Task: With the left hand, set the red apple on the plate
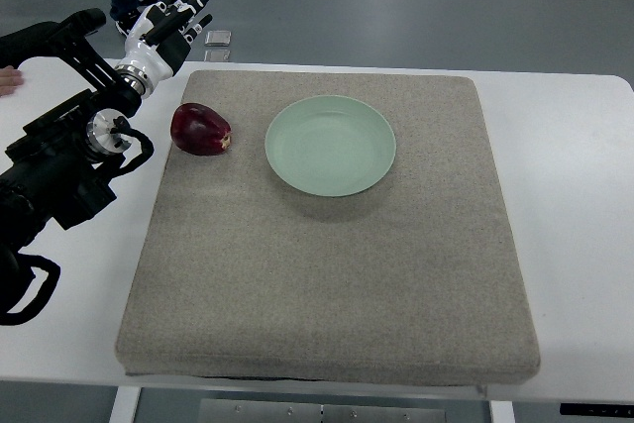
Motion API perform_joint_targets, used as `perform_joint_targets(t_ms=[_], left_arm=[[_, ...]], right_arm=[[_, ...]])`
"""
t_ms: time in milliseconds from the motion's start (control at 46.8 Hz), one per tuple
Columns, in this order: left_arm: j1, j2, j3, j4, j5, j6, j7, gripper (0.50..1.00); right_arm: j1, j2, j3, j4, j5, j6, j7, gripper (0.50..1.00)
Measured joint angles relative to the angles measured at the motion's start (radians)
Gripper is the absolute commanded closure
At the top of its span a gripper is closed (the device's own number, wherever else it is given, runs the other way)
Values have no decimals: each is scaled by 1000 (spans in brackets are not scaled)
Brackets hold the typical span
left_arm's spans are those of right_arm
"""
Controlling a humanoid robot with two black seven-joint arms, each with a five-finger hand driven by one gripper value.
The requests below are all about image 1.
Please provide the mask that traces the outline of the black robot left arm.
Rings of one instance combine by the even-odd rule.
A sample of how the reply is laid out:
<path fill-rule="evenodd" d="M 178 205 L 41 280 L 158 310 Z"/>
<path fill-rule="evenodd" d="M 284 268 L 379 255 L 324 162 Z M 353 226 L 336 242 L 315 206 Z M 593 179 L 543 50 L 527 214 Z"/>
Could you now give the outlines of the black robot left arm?
<path fill-rule="evenodd" d="M 1 40 L 1 63 L 62 59 L 91 84 L 25 126 L 6 154 L 1 175 L 1 323 L 17 326 L 48 304 L 59 266 L 22 254 L 55 219 L 69 229 L 93 218 L 115 200 L 110 181 L 145 163 L 154 146 L 128 120 L 140 108 L 140 93 L 96 53 L 86 36 L 106 22 L 99 9 L 76 12 L 61 22 L 42 22 Z"/>

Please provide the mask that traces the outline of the person's bare hand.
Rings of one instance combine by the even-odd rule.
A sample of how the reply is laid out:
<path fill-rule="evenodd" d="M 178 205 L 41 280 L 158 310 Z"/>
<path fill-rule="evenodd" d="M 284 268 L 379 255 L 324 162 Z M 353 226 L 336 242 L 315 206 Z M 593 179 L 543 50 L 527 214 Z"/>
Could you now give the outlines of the person's bare hand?
<path fill-rule="evenodd" d="M 19 69 L 5 66 L 0 69 L 0 96 L 12 95 L 24 84 L 24 77 Z"/>

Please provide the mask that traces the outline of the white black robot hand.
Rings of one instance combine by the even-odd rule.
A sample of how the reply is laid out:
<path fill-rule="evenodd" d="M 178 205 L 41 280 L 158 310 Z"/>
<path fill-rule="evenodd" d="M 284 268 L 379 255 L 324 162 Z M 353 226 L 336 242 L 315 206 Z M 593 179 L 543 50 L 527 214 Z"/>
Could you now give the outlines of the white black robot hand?
<path fill-rule="evenodd" d="M 125 56 L 115 66 L 141 96 L 149 96 L 183 66 L 193 42 L 212 21 L 203 12 L 209 1 L 157 0 L 143 10 L 125 40 Z"/>

